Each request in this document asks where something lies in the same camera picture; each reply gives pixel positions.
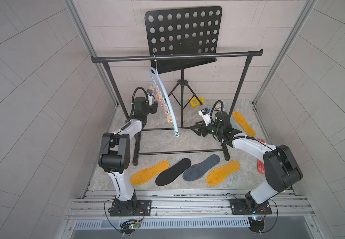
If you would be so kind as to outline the yellow insole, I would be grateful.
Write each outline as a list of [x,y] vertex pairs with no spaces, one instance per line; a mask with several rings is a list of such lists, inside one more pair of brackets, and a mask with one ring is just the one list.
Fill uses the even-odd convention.
[[167,160],[163,160],[150,168],[142,169],[135,173],[130,178],[130,183],[131,185],[135,186],[145,184],[149,182],[152,178],[154,178],[156,175],[160,174],[161,172],[167,169],[169,169],[169,162]]

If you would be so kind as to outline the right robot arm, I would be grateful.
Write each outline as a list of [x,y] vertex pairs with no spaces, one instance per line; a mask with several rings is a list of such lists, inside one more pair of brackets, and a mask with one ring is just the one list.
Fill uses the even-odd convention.
[[198,113],[203,120],[191,126],[198,136],[211,134],[223,147],[240,149],[258,160],[258,171],[265,175],[265,180],[246,194],[242,204],[248,212],[255,213],[270,198],[303,178],[288,146],[266,144],[257,139],[246,118],[239,112],[226,113],[221,100],[216,101],[212,109],[204,108]]

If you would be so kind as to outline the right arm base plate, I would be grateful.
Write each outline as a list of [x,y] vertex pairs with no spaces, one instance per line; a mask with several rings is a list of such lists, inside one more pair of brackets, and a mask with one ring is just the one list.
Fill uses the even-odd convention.
[[271,215],[272,209],[268,201],[262,204],[246,203],[245,199],[229,199],[232,215]]

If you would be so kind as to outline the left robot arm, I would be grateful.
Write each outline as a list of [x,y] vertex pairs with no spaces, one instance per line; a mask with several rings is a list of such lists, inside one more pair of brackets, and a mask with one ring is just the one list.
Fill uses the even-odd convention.
[[130,183],[127,168],[131,159],[131,139],[138,135],[147,124],[147,116],[157,112],[153,90],[142,87],[144,97],[132,98],[132,110],[126,124],[116,132],[102,136],[99,166],[110,176],[116,189],[116,198],[109,213],[111,216],[130,215],[137,211],[137,196]]

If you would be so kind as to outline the white black insole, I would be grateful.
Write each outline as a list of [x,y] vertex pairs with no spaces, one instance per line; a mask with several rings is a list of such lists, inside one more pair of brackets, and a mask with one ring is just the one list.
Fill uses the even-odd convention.
[[179,175],[191,166],[189,158],[183,158],[178,163],[161,172],[155,180],[157,186],[165,186],[172,183]]

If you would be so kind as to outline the light blue clip hanger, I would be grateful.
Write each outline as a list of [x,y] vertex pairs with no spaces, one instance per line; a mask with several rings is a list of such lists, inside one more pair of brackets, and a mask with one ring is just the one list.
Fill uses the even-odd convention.
[[163,84],[163,81],[157,70],[157,59],[155,55],[153,55],[153,61],[155,62],[155,67],[151,67],[149,71],[151,86],[153,87],[153,90],[156,92],[156,95],[161,104],[161,107],[164,109],[164,113],[167,115],[167,122],[173,124],[173,130],[174,129],[178,130],[172,104],[170,102],[170,99],[165,89],[165,86]]

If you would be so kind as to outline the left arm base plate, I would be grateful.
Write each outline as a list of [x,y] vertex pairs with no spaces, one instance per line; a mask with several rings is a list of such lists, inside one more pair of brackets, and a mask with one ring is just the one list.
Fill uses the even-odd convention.
[[111,217],[150,216],[152,200],[114,200],[108,210]]

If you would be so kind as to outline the grey orange-edged insole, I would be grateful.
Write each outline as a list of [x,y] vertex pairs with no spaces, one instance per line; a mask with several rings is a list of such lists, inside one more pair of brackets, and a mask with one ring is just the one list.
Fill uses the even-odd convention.
[[[259,142],[262,142],[263,144],[265,144],[266,142],[261,139],[261,138],[257,138],[257,141]],[[264,166],[264,163],[258,159],[258,162],[257,162],[257,169],[258,169],[258,172],[260,174],[265,174],[265,166]]]

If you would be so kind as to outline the white dotted insole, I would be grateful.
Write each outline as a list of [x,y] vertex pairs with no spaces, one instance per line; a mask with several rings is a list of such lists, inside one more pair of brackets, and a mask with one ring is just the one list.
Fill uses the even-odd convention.
[[239,124],[235,121],[233,116],[230,116],[230,123],[231,123],[232,128],[239,129]]

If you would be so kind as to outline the beige yellow-edged insole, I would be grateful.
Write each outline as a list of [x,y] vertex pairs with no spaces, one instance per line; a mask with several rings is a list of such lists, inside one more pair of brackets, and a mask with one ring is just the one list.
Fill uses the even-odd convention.
[[256,136],[254,129],[248,124],[246,118],[240,112],[233,112],[234,120],[244,129],[249,136]]

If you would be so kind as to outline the grey yellow-edged insole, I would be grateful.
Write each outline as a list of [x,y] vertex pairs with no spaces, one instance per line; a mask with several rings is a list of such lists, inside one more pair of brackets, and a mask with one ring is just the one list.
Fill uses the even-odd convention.
[[222,183],[230,174],[238,171],[241,168],[241,165],[238,161],[233,160],[229,163],[217,167],[207,175],[206,183],[209,186],[215,186]]

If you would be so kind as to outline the grey dark-edged insole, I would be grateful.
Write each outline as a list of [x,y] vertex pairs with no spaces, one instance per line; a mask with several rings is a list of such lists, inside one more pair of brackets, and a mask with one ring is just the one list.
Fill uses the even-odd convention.
[[219,164],[220,157],[216,154],[209,156],[204,161],[191,165],[184,173],[183,173],[183,180],[187,182],[196,181],[202,178],[205,173]]

